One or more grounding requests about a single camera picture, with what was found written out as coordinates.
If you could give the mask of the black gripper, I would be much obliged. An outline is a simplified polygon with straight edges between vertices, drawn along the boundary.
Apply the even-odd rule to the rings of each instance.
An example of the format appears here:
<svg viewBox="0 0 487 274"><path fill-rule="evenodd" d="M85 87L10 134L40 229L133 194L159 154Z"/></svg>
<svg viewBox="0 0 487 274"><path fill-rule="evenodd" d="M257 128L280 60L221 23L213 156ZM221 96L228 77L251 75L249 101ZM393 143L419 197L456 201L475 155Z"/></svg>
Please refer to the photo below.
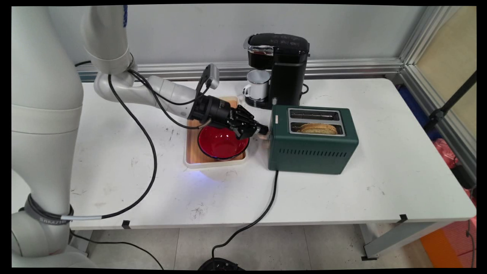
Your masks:
<svg viewBox="0 0 487 274"><path fill-rule="evenodd" d="M243 106L232 108L228 101L213 96L203 95L196 99L188 119L200 122L199 126L190 126L189 129L206 126L236 129L238 140L248 139L254 135L267 135L269 132L268 126L258 123L254 115Z"/></svg>

